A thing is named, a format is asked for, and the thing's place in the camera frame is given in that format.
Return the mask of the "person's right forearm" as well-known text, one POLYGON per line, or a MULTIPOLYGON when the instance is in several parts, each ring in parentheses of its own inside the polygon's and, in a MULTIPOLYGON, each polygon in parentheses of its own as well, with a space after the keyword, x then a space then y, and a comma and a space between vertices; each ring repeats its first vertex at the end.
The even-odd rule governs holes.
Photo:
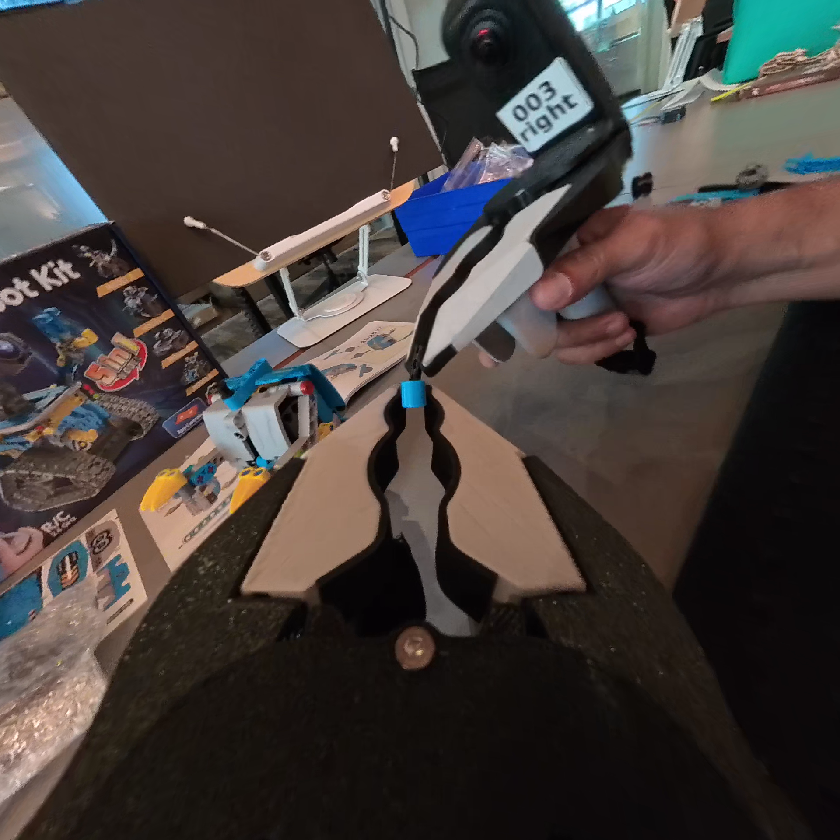
POLYGON ((725 309, 838 301, 837 177, 727 204, 718 222, 725 309))

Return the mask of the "sticker sheet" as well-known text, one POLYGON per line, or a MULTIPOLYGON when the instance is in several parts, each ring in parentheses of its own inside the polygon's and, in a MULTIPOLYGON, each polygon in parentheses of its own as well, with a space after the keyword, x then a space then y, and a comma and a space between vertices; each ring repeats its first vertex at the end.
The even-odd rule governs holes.
POLYGON ((95 585, 105 637, 147 602, 144 583, 115 510, 54 551, 2 594, 1 638, 16 634, 34 621, 48 604, 83 584, 95 585))

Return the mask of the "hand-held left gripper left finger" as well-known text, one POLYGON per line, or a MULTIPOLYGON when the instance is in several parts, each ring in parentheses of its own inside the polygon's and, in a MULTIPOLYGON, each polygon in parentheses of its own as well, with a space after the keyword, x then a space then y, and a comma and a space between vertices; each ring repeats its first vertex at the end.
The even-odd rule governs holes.
POLYGON ((389 535, 391 516, 373 463, 393 432, 386 415, 392 403, 401 407, 396 385, 309 451, 245 575, 242 595, 319 602, 321 584, 389 535))

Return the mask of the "open instruction sheet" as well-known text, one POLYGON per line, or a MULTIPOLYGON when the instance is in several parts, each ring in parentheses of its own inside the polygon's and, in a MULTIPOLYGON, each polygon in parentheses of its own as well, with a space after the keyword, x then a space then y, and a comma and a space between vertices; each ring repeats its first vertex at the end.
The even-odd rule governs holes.
POLYGON ((170 570, 176 570, 233 512, 267 483, 264 466, 239 468, 210 440, 180 467, 163 469, 140 502, 140 515, 170 570))

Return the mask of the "blue storage bin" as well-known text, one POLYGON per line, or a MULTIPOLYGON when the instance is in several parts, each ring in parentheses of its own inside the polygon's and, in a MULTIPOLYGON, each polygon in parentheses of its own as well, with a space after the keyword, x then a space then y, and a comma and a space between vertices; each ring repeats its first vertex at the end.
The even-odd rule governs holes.
POLYGON ((448 174, 417 188, 394 211, 415 257, 445 256, 510 179, 444 191, 448 174))

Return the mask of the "clear plastic bag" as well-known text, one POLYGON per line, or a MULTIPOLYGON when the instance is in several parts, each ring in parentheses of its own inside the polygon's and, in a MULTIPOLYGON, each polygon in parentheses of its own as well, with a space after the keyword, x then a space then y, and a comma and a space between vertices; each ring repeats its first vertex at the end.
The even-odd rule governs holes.
POLYGON ((484 142, 474 138, 447 174, 441 192, 508 180, 524 173, 532 164, 531 155, 519 143, 484 142))

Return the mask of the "blue grey toy robot model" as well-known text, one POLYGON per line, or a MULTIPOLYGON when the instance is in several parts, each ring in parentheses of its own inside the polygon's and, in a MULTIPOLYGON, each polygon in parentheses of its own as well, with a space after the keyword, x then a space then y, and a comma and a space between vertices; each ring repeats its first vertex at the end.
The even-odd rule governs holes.
POLYGON ((223 380, 202 418, 213 445, 209 459, 184 469, 165 469, 150 484, 141 512, 177 499, 189 512, 209 509, 205 488, 218 467, 237 470, 228 504, 236 512, 288 461, 305 454, 342 422, 345 398, 313 364, 273 369, 258 359, 247 372, 223 380))

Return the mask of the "teal green bag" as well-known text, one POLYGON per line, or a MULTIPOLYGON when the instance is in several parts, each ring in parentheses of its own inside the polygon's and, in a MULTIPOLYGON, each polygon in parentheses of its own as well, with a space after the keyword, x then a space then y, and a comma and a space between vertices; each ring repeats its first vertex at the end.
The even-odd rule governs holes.
POLYGON ((735 1, 722 82, 736 85, 759 75, 782 52, 803 49, 813 57, 838 39, 838 1, 735 1))

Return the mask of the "dark panel board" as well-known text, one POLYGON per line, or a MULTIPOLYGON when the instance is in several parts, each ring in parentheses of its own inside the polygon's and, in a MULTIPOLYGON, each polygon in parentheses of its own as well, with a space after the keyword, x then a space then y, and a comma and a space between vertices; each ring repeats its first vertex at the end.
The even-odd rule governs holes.
POLYGON ((371 2, 2 12, 2 84, 179 298, 443 163, 371 2))

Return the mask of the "dark blue toy kit box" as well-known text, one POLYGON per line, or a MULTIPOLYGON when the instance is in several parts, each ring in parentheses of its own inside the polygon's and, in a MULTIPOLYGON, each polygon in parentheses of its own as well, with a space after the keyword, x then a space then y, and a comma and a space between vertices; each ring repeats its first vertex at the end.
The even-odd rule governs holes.
POLYGON ((2 579, 200 426, 223 376, 115 224, 4 259, 2 579))

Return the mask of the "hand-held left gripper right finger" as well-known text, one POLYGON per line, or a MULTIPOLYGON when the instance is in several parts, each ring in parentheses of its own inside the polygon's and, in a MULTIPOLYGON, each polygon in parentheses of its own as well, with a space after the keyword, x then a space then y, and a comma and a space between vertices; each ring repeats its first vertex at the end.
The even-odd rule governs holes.
POLYGON ((515 445, 439 388, 428 411, 442 414, 439 435, 454 451, 457 476, 440 515, 455 550, 490 574, 490 596, 583 593, 585 578, 515 445))

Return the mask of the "person's right hand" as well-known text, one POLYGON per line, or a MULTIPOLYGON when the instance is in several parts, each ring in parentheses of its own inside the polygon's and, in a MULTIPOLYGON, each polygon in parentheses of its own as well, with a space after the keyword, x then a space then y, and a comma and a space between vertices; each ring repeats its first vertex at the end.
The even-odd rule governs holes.
POLYGON ((593 364, 629 346, 636 336, 631 322, 663 335, 739 308, 730 259, 744 209, 745 203, 620 206, 594 215, 579 233, 579 246, 543 272, 530 298, 543 311, 560 312, 601 288, 616 310, 559 320, 550 355, 565 364, 593 364))

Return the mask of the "wooden model kit box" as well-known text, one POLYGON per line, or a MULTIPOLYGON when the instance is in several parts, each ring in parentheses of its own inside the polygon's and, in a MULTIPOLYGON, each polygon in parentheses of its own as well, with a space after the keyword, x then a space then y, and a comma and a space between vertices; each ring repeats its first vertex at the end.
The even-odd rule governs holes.
POLYGON ((757 79, 736 92, 738 100, 808 88, 839 78, 838 45, 809 57, 803 49, 778 54, 759 69, 757 79))

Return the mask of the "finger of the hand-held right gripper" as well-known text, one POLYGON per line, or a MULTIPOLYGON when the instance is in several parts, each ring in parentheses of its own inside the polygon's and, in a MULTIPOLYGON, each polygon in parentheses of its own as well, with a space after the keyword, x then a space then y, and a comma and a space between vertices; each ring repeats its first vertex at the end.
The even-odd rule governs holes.
POLYGON ((434 376, 517 302, 543 271, 532 237, 571 188, 558 187, 469 234, 439 267, 418 313, 418 365, 434 376))
POLYGON ((416 318, 408 377, 435 376, 474 343, 492 360, 527 348, 527 194, 499 193, 447 255, 416 318))

